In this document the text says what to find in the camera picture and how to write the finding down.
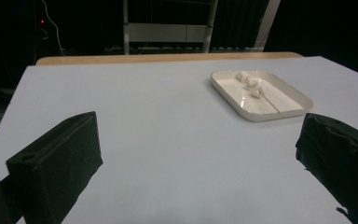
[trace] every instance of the white cable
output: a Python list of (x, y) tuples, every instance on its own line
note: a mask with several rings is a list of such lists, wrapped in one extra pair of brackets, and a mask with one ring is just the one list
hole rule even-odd
[(43, 4), (45, 5), (45, 11), (46, 11), (46, 16), (48, 17), (48, 20), (55, 26), (56, 30), (57, 30), (57, 42), (58, 42), (58, 46), (60, 48), (60, 52), (62, 54), (62, 56), (65, 56), (65, 54), (62, 51), (62, 47), (61, 47), (61, 42), (60, 42), (60, 35), (59, 35), (59, 29), (58, 26), (56, 25), (56, 23), (51, 19), (51, 17), (48, 15), (48, 4), (46, 4), (45, 0), (40, 0), (43, 2)]

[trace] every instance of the white surface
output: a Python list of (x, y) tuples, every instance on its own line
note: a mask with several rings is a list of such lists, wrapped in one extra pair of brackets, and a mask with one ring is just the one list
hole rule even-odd
[(214, 71), (253, 69), (358, 129), (358, 74), (320, 57), (29, 67), (0, 124), (0, 179), (37, 137), (96, 111), (104, 164), (63, 223), (350, 223), (296, 160), (303, 117), (254, 123), (212, 87)]
[[(262, 88), (264, 97), (260, 96), (259, 90), (254, 94), (249, 84), (243, 82), (247, 77)], [(211, 74), (211, 79), (228, 103), (251, 121), (287, 119), (305, 115), (312, 109), (309, 97), (266, 70), (218, 71)]]

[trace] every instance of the white table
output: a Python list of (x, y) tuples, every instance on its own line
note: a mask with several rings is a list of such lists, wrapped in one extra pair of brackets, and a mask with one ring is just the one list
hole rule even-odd
[(358, 129), (358, 73), (321, 57), (30, 66), (0, 124), (0, 179), (37, 137), (96, 111), (104, 164), (63, 223), (350, 223), (296, 160), (303, 117), (243, 119), (211, 84), (228, 69), (269, 70)]

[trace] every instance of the white tray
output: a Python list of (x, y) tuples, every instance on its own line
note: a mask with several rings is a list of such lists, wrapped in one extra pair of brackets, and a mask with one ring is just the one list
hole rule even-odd
[[(237, 79), (242, 72), (249, 78), (259, 78), (264, 96), (254, 97), (246, 84)], [(301, 116), (313, 108), (312, 100), (269, 71), (218, 71), (211, 74), (214, 88), (245, 119), (264, 121)]]

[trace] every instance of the square plate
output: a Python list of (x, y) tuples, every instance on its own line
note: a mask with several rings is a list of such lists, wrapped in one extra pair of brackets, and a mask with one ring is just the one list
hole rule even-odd
[[(244, 77), (256, 80), (263, 87), (263, 94), (255, 97), (243, 82)], [(313, 108), (313, 102), (308, 96), (269, 71), (218, 71), (211, 74), (211, 79), (214, 88), (229, 104), (242, 117), (251, 121), (301, 116)]]

